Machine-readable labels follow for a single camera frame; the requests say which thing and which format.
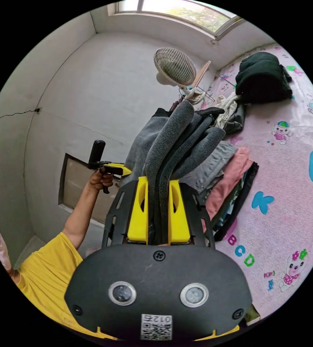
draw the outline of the pile of clothes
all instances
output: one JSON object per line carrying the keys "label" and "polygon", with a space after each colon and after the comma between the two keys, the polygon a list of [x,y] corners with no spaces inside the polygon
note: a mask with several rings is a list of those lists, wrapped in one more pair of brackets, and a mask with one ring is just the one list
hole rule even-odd
{"label": "pile of clothes", "polygon": [[291,98],[290,81],[276,56],[258,52],[242,60],[236,90],[228,98],[219,96],[214,107],[195,112],[194,103],[183,100],[170,111],[156,111],[132,144],[125,161],[132,174],[121,182],[147,177],[152,221],[149,235],[155,236],[151,237],[154,244],[167,243],[170,180],[197,190],[206,205],[215,241],[223,239],[248,196],[259,166],[249,158],[248,148],[236,148],[222,140],[243,129],[246,104]]}
{"label": "pile of clothes", "polygon": [[132,174],[123,177],[121,185],[147,177],[149,235],[154,244],[168,241],[170,180],[197,190],[217,240],[239,212],[258,165],[248,149],[222,141],[227,110],[224,106],[195,112],[185,100],[173,112],[159,108],[136,136],[125,161]]}
{"label": "pile of clothes", "polygon": [[278,58],[267,52],[258,52],[243,59],[236,76],[236,88],[225,98],[220,95],[213,107],[201,110],[210,114],[216,107],[223,108],[226,116],[214,119],[213,126],[221,127],[226,134],[239,132],[244,127],[246,105],[278,102],[292,98],[289,83],[292,78]]}
{"label": "pile of clothes", "polygon": [[195,188],[205,203],[215,241],[221,241],[234,223],[258,172],[249,154],[248,148],[221,141],[201,165],[179,180]]}

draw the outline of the screw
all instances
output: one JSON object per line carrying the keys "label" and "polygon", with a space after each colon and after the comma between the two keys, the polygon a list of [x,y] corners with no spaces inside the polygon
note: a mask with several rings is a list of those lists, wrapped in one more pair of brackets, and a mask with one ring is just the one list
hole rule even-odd
{"label": "screw", "polygon": [[232,318],[233,319],[240,319],[242,316],[243,316],[243,313],[244,313],[244,310],[243,308],[239,308],[238,310],[236,310],[233,315],[232,315]]}
{"label": "screw", "polygon": [[77,316],[81,316],[83,314],[83,311],[78,305],[73,305],[72,309],[74,311],[74,314],[76,314]]}
{"label": "screw", "polygon": [[163,261],[166,257],[165,252],[161,251],[161,250],[157,250],[154,255],[153,255],[154,259],[156,261]]}

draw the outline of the bed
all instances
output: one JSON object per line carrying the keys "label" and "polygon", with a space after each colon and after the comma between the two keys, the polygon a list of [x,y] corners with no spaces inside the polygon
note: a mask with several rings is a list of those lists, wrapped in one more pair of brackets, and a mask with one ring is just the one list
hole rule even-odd
{"label": "bed", "polygon": [[[285,66],[293,79],[293,97],[248,105],[243,130],[225,139],[249,148],[259,171],[216,248],[240,265],[253,305],[265,318],[293,295],[313,266],[313,85],[284,48],[271,44],[225,66],[207,93],[213,99],[228,97],[235,88],[228,81],[236,83],[241,60],[258,51],[274,54]],[[201,108],[214,104],[208,99]]]}

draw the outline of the label sticker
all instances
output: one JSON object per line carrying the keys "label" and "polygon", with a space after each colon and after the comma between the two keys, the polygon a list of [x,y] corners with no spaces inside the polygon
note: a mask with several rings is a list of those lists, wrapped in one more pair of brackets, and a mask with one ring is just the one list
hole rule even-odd
{"label": "label sticker", "polygon": [[172,316],[143,314],[141,340],[172,340]]}

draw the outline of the window frame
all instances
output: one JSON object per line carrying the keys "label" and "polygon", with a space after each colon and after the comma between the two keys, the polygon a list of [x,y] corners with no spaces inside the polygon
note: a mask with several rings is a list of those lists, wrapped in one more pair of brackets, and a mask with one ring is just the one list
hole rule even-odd
{"label": "window frame", "polygon": [[245,20],[238,16],[235,15],[234,17],[230,18],[228,15],[226,15],[225,13],[222,13],[220,11],[214,10],[213,8],[206,6],[204,4],[199,4],[198,2],[192,1],[192,0],[182,0],[182,1],[186,1],[186,2],[190,2],[190,3],[196,3],[199,6],[208,8],[214,12],[217,12],[225,17],[227,17],[229,20],[226,21],[220,28],[218,28],[215,32],[203,27],[202,25],[199,25],[197,23],[191,22],[187,19],[181,18],[181,17],[177,17],[171,14],[167,14],[167,13],[160,13],[160,12],[150,12],[150,11],[142,11],[143,8],[143,3],[144,0],[138,0],[138,5],[137,5],[137,10],[135,11],[122,11],[120,8],[120,1],[115,3],[115,12],[113,15],[118,14],[118,15],[122,15],[122,14],[147,14],[147,15],[155,15],[155,16],[162,16],[165,18],[168,18],[170,20],[177,20],[180,22],[184,22],[190,26],[192,26],[195,29],[200,29],[202,31],[207,32],[208,34],[210,34],[211,36],[214,37],[214,39],[216,41],[219,41],[224,35],[226,35],[228,32],[230,32],[232,29],[236,28],[237,26],[243,24],[245,22]]}
{"label": "window frame", "polygon": [[[71,206],[71,205],[68,205],[66,202],[65,202],[65,198],[64,198],[64,193],[65,193],[65,178],[66,178],[66,170],[67,170],[67,164],[68,164],[68,161],[71,160],[73,162],[76,162],[77,164],[79,164],[80,166],[82,166],[83,168],[89,170],[87,168],[87,163],[81,161],[80,159],[68,154],[68,153],[65,153],[65,156],[64,156],[64,160],[63,160],[63,165],[62,165],[62,170],[61,170],[61,174],[60,174],[60,183],[59,183],[59,195],[58,195],[58,206],[63,206],[67,209],[70,209],[71,211],[73,211],[75,209],[75,206]],[[117,175],[113,175],[113,182],[115,183],[118,183],[121,181],[121,177],[120,176],[117,176]],[[94,216],[94,211],[91,215],[91,219],[94,220],[96,223],[100,223],[102,225],[105,224],[105,219],[104,220],[100,220],[99,218],[97,218],[96,216]]]}

